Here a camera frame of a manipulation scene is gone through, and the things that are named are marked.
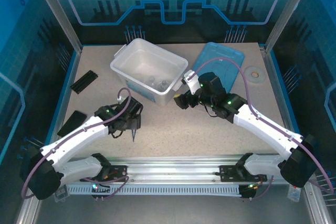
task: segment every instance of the aluminum frame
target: aluminum frame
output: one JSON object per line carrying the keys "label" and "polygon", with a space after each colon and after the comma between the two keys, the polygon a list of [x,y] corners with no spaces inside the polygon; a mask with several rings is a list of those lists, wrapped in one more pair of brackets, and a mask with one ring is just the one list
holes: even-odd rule
{"label": "aluminum frame", "polygon": [[68,37],[72,47],[74,50],[80,54],[82,51],[82,44],[77,37],[75,30],[73,29],[66,13],[64,12],[60,2],[58,0],[46,0],[47,4],[49,5],[51,11],[53,12],[54,16],[56,17],[57,21],[59,22],[61,28],[63,29],[64,33]]}
{"label": "aluminum frame", "polygon": [[270,33],[266,44],[265,49],[266,52],[271,52],[273,49],[273,46],[279,39],[282,31],[284,30],[285,26],[287,25],[287,22],[289,21],[291,15],[296,10],[300,0],[288,0],[285,7],[283,8],[280,17],[278,18],[276,24],[274,25],[274,28],[272,32]]}

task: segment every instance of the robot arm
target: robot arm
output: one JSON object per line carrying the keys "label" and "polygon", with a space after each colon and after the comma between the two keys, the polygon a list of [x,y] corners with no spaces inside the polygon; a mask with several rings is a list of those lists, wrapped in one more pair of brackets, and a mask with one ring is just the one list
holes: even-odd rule
{"label": "robot arm", "polygon": [[[97,139],[111,134],[114,138],[116,131],[136,130],[141,127],[141,112],[143,105],[136,99],[131,98],[126,110],[114,121],[104,122],[117,115],[125,107],[127,101],[121,104],[103,106],[95,112],[95,115],[68,135],[58,141],[37,150],[29,148],[24,156],[20,170],[20,177],[25,181],[33,167],[51,151],[51,155],[36,169],[28,187],[38,199],[46,199],[51,196],[60,186],[82,178],[93,178],[98,181],[115,179],[110,162],[101,154],[96,153],[92,156],[79,161],[69,162],[80,150],[93,143]],[[57,150],[56,146],[71,137]]]}
{"label": "robot arm", "polygon": [[[189,106],[193,108],[197,105],[207,106],[218,117],[251,131],[279,153],[279,155],[245,154],[236,165],[236,168],[240,169],[238,173],[281,175],[290,184],[303,187],[317,169],[317,166],[291,139],[295,138],[318,157],[316,139],[311,135],[303,138],[300,134],[281,127],[254,109],[257,113],[257,116],[255,116],[244,98],[236,94],[226,93],[219,77],[213,72],[202,74],[200,77],[195,75],[190,79],[193,73],[190,70],[182,80],[190,90],[174,98],[181,109],[187,109]],[[279,131],[267,125],[260,120],[261,118],[286,132],[291,138],[285,137]]]}

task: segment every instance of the blue plastic lid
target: blue plastic lid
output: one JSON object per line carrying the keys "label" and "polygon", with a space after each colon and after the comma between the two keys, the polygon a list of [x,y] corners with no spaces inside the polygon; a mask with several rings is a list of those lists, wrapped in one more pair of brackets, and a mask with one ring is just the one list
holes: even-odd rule
{"label": "blue plastic lid", "polygon": [[[217,43],[209,42],[205,45],[203,51],[196,60],[193,66],[193,70],[196,71],[203,63],[218,57],[230,58],[241,67],[245,55],[238,50],[225,47]],[[204,66],[204,68],[202,68],[197,75],[200,76],[207,72],[215,73],[215,75],[220,78],[223,87],[228,93],[231,91],[231,88],[238,75],[238,69],[236,66],[225,60],[216,60],[210,62]]]}

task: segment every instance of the white plastic bin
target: white plastic bin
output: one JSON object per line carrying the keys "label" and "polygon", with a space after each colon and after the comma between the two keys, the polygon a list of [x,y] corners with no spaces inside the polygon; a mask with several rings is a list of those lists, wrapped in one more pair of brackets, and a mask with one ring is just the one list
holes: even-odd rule
{"label": "white plastic bin", "polygon": [[[140,38],[124,45],[110,65],[122,83],[161,106],[165,106],[181,86],[180,79],[187,66],[186,59]],[[149,77],[155,78],[152,86],[149,86]],[[160,92],[162,81],[166,81],[168,87]]]}

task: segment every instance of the work surface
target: work surface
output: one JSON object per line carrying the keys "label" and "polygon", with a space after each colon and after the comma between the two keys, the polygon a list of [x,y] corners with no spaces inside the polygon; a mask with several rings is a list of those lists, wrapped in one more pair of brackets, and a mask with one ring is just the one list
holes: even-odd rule
{"label": "work surface", "polygon": [[[224,44],[245,54],[242,69],[256,66],[267,73],[257,43]],[[205,44],[159,45],[188,60],[192,68]],[[114,54],[121,46],[85,46],[81,54],[75,81],[92,70],[98,78],[80,94],[71,92],[65,121],[74,110],[88,116],[99,107],[117,101],[122,83],[110,68]],[[275,96],[268,77],[262,84],[249,84],[253,106],[276,123],[283,125]],[[238,76],[231,93],[246,97],[243,79]],[[210,118],[203,110],[181,110],[174,102],[160,107],[141,95],[132,92],[144,105],[141,128],[132,142],[131,131],[125,131],[118,139],[111,135],[95,141],[77,157],[101,153],[105,157],[162,157],[162,156],[213,156],[227,154],[274,153],[275,151],[251,132],[220,118]]]}

